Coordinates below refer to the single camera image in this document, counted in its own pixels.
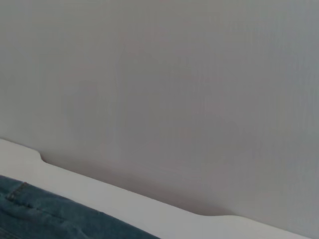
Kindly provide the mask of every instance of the white bed frame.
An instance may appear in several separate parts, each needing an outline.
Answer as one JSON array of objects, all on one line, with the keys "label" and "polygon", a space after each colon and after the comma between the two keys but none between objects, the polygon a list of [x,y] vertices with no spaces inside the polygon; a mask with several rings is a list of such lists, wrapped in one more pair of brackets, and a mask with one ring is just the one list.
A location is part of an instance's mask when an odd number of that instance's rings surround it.
[{"label": "white bed frame", "polygon": [[243,217],[196,215],[47,164],[39,152],[2,139],[0,175],[67,197],[162,239],[306,239]]}]

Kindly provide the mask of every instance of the curved edge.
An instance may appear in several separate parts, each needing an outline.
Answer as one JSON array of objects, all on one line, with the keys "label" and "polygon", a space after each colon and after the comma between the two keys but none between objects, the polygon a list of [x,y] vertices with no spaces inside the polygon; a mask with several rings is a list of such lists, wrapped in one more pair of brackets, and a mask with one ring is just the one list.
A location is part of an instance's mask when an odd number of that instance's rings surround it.
[{"label": "curved edge", "polygon": [[42,161],[38,151],[0,138],[1,160]]},{"label": "curved edge", "polygon": [[260,223],[241,216],[222,216],[224,219],[233,222],[236,227],[247,229],[259,233],[260,236],[270,239],[310,239],[289,231],[273,227],[264,223]]}]

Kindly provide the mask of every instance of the denim fabric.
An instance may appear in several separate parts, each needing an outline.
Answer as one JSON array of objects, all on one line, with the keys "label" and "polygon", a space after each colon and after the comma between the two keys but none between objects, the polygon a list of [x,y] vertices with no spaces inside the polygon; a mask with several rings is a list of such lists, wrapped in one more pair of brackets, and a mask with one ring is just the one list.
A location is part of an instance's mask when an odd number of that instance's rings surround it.
[{"label": "denim fabric", "polygon": [[156,238],[67,198],[0,176],[0,239]]}]

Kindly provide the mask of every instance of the white surface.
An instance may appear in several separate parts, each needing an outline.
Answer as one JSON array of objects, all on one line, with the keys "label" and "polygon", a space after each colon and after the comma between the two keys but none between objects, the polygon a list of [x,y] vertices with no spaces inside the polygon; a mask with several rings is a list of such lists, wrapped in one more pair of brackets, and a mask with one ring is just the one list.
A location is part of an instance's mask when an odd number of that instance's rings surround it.
[{"label": "white surface", "polygon": [[0,137],[319,239],[318,25],[319,0],[0,0]]},{"label": "white surface", "polygon": [[163,239],[306,239],[235,216],[199,216],[46,164],[32,149],[0,140],[0,174],[109,214]]}]

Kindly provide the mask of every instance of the white wall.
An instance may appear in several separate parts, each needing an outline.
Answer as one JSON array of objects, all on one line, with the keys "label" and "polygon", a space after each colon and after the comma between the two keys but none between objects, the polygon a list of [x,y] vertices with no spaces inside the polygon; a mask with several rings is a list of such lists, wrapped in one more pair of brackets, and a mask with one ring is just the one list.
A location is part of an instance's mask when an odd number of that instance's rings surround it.
[{"label": "white wall", "polygon": [[0,136],[199,214],[319,239],[317,0],[2,0]]}]

